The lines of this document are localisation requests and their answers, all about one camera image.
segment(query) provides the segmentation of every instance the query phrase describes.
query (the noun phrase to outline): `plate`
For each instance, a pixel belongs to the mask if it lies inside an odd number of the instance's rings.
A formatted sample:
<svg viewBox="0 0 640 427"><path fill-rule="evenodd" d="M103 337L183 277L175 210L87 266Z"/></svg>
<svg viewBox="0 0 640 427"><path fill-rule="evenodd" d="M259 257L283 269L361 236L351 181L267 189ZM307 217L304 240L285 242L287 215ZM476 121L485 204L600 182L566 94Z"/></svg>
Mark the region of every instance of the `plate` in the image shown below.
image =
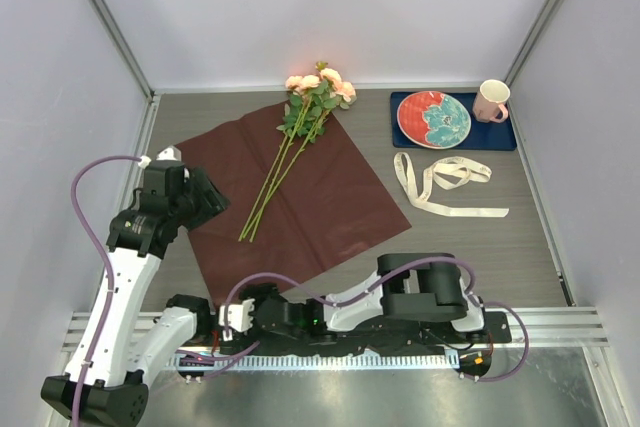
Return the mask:
<svg viewBox="0 0 640 427"><path fill-rule="evenodd" d="M418 145L450 149L469 135L471 116L457 99L429 90L411 94L400 103L398 126Z"/></svg>

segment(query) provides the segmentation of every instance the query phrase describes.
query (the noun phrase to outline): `pink mug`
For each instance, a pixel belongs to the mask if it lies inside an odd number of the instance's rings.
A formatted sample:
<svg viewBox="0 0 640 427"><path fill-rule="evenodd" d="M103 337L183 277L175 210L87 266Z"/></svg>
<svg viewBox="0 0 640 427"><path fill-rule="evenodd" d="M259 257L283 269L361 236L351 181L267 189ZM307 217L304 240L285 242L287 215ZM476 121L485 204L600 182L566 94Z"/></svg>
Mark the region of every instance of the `pink mug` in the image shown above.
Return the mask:
<svg viewBox="0 0 640 427"><path fill-rule="evenodd" d="M511 91L507 84L499 80L485 80L473 103L473 115L479 122L504 122L509 118L509 111L504 103L509 99Z"/></svg>

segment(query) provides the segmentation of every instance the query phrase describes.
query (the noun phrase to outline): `mug handle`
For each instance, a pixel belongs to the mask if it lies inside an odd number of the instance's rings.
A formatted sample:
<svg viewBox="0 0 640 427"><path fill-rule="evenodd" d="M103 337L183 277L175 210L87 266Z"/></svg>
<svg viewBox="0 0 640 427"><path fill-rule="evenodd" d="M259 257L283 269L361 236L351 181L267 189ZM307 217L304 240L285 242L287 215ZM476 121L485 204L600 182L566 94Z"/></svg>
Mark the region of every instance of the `mug handle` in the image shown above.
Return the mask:
<svg viewBox="0 0 640 427"><path fill-rule="evenodd" d="M491 122L497 122L498 124L500 124L509 118L509 111L504 106L504 104L498 104L498 107L500 108L500 112L502 112L502 117L491 117L491 119L489 120L491 120Z"/></svg>

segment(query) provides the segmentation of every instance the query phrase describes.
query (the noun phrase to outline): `table surface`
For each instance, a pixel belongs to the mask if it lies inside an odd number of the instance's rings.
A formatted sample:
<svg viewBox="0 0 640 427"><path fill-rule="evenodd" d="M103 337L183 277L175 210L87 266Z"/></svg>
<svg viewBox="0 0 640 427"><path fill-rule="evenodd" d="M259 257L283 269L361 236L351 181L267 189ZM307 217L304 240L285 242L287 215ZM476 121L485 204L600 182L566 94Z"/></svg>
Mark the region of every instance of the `table surface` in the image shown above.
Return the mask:
<svg viewBox="0 0 640 427"><path fill-rule="evenodd" d="M364 280L376 268L376 258L384 253L450 252L475 267L475 292L485 300L500 300L515 307L566 305L518 152L411 149L419 179L422 169L449 155L468 157L493 171L488 184L474 182L448 192L434 186L432 201L452 207L508 207L510 212L504 219L474 219L440 217L418 210L409 204L393 169L393 156L400 149L391 144L390 93L360 91L352 109L337 114L413 228L305 285L320 294L339 292ZM283 92L164 95L149 152L154 154L284 98ZM177 293L208 297L184 231L168 249L142 310L162 310L167 299ZM286 296L296 301L305 298L295 291Z"/></svg>

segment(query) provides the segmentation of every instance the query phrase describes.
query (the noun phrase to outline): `wrapping paper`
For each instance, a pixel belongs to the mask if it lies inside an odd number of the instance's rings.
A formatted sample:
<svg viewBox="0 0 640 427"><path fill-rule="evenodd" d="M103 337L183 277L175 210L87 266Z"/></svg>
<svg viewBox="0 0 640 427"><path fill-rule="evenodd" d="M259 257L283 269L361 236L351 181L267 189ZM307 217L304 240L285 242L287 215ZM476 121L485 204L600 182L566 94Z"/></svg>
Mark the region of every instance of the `wrapping paper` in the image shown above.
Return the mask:
<svg viewBox="0 0 640 427"><path fill-rule="evenodd" d="M182 160L204 167L231 201L227 211L189 233L216 303L248 275L269 271L305 282L411 227L332 115L325 134L300 155L271 199L254 242L238 242L282 141L276 126L283 111L284 103L264 107L177 146Z"/></svg>

